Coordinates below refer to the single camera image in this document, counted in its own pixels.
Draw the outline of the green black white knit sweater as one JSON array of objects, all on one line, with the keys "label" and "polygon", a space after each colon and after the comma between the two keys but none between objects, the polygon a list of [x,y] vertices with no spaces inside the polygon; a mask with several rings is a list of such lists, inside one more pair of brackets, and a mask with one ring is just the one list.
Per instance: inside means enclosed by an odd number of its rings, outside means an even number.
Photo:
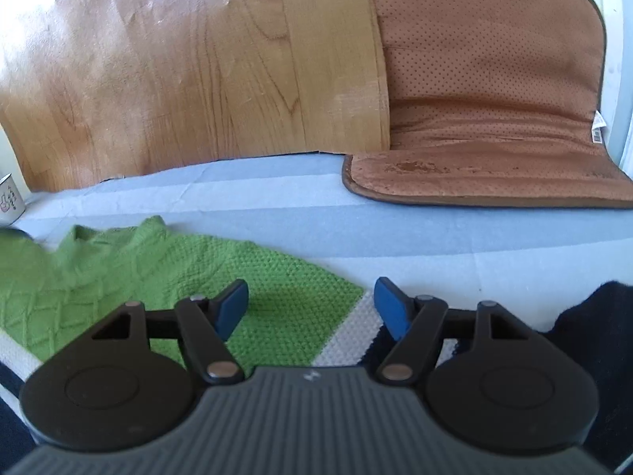
[{"label": "green black white knit sweater", "polygon": [[[235,279],[249,313],[229,345],[244,370],[259,365],[363,365],[395,345],[370,293],[318,266],[248,241],[139,226],[75,225],[54,251],[1,230],[1,332],[45,361],[127,300],[149,310],[218,294]],[[562,312],[543,336],[597,383],[600,413],[585,446],[611,469],[632,455],[632,286],[607,282]]]}]

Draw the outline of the brown perforated cushion mat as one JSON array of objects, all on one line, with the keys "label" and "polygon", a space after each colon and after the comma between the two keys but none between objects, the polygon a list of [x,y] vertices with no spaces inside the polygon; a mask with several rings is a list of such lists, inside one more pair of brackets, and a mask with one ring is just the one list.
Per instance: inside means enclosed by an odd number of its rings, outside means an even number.
[{"label": "brown perforated cushion mat", "polygon": [[345,159],[353,193],[414,205],[627,208],[594,131],[606,31],[593,0],[373,0],[389,149]]}]

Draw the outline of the white enamel mug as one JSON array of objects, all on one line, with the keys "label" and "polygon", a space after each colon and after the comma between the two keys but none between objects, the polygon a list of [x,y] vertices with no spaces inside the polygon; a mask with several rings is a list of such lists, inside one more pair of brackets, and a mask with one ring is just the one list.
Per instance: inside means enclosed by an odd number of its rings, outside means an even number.
[{"label": "white enamel mug", "polygon": [[26,204],[11,174],[0,181],[0,225],[10,226],[26,211]]}]

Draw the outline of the wooden headboard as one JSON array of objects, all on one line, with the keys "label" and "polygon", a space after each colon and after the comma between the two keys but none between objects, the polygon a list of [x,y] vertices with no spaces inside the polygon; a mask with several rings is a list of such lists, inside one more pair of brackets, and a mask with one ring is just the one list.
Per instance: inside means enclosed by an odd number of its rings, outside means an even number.
[{"label": "wooden headboard", "polygon": [[372,0],[1,0],[1,125],[32,190],[389,146]]}]

